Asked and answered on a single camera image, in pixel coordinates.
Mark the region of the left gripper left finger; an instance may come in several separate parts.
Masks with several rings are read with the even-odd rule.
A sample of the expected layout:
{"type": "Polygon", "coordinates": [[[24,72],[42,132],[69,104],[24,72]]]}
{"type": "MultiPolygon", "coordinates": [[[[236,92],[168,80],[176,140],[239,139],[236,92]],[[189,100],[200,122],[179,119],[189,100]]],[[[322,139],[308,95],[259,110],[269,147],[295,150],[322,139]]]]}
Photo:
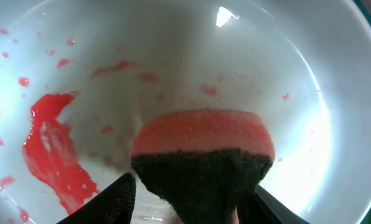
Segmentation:
{"type": "Polygon", "coordinates": [[[57,224],[130,224],[135,195],[135,178],[132,174],[125,173],[57,224]]]}

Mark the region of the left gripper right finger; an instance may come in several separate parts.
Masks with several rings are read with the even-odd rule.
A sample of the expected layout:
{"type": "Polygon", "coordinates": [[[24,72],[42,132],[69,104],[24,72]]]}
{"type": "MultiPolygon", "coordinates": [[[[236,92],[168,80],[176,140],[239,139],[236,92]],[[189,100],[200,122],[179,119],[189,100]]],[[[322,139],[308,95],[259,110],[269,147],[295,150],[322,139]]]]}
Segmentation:
{"type": "Polygon", "coordinates": [[[259,185],[236,209],[240,224],[309,224],[259,185]]]}

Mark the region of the black and pink sponge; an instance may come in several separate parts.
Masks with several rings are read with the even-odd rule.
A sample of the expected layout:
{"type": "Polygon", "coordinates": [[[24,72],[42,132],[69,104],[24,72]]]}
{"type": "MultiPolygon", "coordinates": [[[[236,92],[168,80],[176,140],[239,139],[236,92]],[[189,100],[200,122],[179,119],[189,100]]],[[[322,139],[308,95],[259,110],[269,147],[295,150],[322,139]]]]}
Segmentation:
{"type": "Polygon", "coordinates": [[[141,128],[130,155],[146,189],[170,203],[183,223],[272,222],[255,191],[275,148],[257,114],[167,114],[141,128]]]}

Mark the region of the light blue plate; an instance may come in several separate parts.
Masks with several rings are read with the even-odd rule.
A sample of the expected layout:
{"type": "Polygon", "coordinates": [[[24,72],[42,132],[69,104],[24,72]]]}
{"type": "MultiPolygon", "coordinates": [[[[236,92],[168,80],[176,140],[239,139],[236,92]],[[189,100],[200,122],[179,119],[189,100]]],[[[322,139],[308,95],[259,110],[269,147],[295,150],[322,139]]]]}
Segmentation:
{"type": "Polygon", "coordinates": [[[0,223],[56,223],[141,126],[257,113],[262,187],[309,223],[371,208],[371,22],[354,1],[0,1],[0,223]]]}

